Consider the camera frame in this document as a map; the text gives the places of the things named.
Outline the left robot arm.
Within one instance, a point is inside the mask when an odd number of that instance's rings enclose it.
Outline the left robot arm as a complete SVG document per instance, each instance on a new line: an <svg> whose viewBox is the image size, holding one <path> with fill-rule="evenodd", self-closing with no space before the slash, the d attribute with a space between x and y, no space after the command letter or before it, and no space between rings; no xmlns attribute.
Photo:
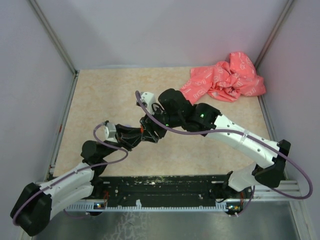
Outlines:
<svg viewBox="0 0 320 240"><path fill-rule="evenodd" d="M82 145L81 163L50 181L42 184L31 182L24 187L10 213L13 224L32 237L73 203L89 196L101 197L104 186L99 176L109 165L104 158L115 151L122 151L127 156L141 142L142 134L142 128L115 125L108 121L96 126L94 140Z"/></svg>

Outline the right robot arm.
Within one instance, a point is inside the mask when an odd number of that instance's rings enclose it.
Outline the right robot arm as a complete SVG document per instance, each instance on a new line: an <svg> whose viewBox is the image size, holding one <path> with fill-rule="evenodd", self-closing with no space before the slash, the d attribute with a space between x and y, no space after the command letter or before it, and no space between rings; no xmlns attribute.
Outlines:
<svg viewBox="0 0 320 240"><path fill-rule="evenodd" d="M291 144L267 140L239 126L207 104L191 104L184 95L173 88L165 90L158 98L150 92L135 92L136 103L145 112L143 128L154 125L157 130L181 135L201 135L220 141L253 160L240 170L227 174L223 192L235 198L242 190L255 185L270 189L279 187Z"/></svg>

